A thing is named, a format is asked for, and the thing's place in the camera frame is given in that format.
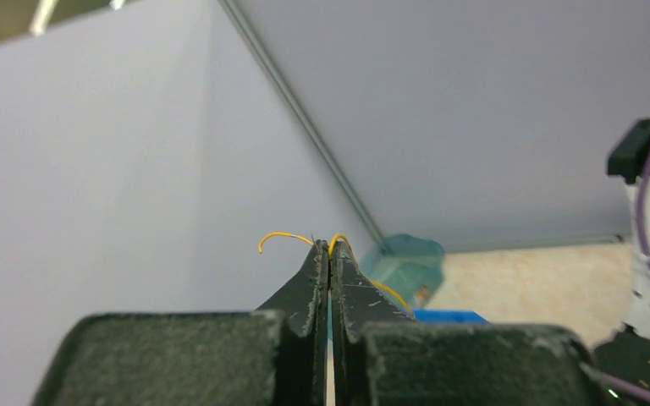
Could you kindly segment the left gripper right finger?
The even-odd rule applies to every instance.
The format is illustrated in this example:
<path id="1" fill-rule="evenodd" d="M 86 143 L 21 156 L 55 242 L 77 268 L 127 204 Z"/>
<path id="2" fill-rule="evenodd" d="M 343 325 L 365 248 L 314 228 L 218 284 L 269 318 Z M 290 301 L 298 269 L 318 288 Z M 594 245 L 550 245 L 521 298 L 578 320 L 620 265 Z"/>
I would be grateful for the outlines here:
<path id="1" fill-rule="evenodd" d="M 345 242 L 330 245 L 338 405 L 603 405 L 606 389 L 571 330 L 428 324 L 392 304 Z"/>

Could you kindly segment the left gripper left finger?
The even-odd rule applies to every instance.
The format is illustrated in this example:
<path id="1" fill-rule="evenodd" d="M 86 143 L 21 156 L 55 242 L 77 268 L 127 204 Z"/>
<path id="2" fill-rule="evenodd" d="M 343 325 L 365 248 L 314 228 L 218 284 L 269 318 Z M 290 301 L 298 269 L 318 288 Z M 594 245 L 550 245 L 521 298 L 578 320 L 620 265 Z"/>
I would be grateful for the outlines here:
<path id="1" fill-rule="evenodd" d="M 323 405 L 328 247 L 245 312 L 104 313 L 65 335 L 35 405 Z"/>

